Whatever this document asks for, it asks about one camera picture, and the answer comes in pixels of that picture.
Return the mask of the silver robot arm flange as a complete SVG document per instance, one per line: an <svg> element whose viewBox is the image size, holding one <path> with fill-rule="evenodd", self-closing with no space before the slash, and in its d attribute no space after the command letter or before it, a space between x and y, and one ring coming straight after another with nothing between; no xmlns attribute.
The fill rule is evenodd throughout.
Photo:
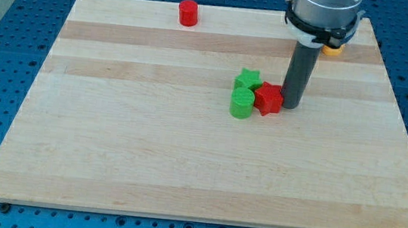
<svg viewBox="0 0 408 228"><path fill-rule="evenodd" d="M285 0L285 23L301 45L340 48L353 38L363 0Z"/></svg>

